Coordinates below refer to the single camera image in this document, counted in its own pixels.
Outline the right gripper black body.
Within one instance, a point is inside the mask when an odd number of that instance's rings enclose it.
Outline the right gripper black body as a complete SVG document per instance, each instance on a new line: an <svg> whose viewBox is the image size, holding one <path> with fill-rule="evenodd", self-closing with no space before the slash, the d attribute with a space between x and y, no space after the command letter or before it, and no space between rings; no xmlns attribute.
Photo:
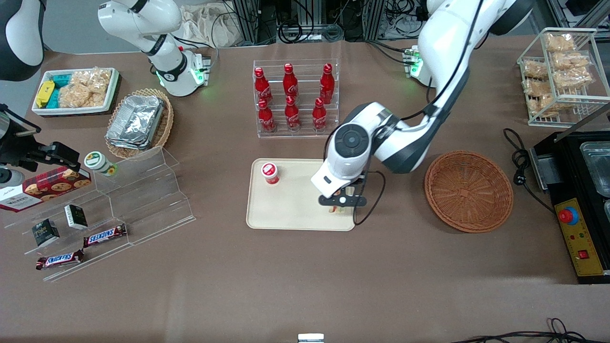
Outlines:
<svg viewBox="0 0 610 343"><path fill-rule="evenodd" d="M33 135L18 136L27 130L11 118L13 114L6 104L1 105L0 164L36 172L43 159L42 144Z"/></svg>

